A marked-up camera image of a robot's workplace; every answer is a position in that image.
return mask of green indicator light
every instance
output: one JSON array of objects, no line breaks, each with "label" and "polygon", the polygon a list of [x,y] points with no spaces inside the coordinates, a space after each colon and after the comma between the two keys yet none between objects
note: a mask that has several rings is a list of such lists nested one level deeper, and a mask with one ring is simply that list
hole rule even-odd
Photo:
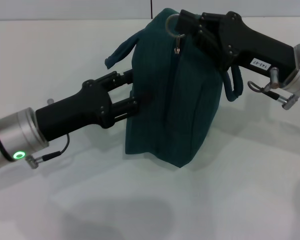
[{"label": "green indicator light", "polygon": [[22,159],[26,153],[24,151],[17,151],[15,154],[13,154],[14,159]]}]

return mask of white wall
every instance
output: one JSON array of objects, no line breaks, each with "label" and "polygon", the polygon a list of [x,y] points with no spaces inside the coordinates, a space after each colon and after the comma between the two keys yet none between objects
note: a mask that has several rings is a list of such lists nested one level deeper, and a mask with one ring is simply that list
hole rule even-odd
[{"label": "white wall", "polygon": [[149,18],[150,0],[0,0],[0,20]]},{"label": "white wall", "polygon": [[152,0],[152,3],[154,16],[164,8],[197,14],[234,11],[245,17],[300,16],[300,0]]}]

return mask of white surface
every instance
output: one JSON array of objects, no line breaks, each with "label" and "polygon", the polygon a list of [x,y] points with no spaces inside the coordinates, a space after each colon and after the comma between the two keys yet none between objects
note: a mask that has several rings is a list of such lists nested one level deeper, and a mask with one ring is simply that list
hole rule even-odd
[{"label": "white surface", "polygon": [[[244,21],[300,43],[300,18]],[[0,22],[0,117],[128,69],[131,55],[111,70],[104,59],[148,22]],[[0,169],[0,240],[300,240],[300,101],[284,111],[246,84],[233,103],[223,94],[202,148],[181,169],[149,154],[125,155],[124,122],[70,136],[65,154],[36,170],[23,160]]]},{"label": "white surface", "polygon": [[0,0],[0,20],[150,18],[150,0]]},{"label": "white surface", "polygon": [[152,0],[153,16],[164,8],[192,13],[226,14],[234,11],[243,17],[297,17],[300,0]]}]

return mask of label sticker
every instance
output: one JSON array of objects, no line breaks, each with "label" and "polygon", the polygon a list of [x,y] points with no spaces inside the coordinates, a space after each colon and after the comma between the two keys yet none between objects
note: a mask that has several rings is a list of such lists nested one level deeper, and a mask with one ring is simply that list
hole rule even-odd
[{"label": "label sticker", "polygon": [[271,64],[256,58],[254,58],[250,64],[266,71],[271,67]]}]

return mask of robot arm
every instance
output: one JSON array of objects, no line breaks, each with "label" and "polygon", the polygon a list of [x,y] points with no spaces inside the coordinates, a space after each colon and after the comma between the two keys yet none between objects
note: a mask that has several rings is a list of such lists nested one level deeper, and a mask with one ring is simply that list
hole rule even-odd
[{"label": "robot arm", "polygon": [[[300,44],[291,47],[248,28],[239,14],[203,13],[200,18],[182,10],[175,30],[192,36],[193,44],[207,53],[221,71],[239,65],[270,78],[261,88],[250,88],[282,103],[288,110],[300,97]],[[88,80],[75,95],[38,109],[19,111],[0,119],[0,168],[25,158],[32,168],[39,161],[32,154],[48,147],[48,141],[89,124],[110,128],[139,110],[139,99],[130,97],[112,103],[109,91],[133,82],[132,70],[123,75],[110,73]],[[282,88],[285,98],[270,91]],[[52,153],[46,160],[57,156]]]}]

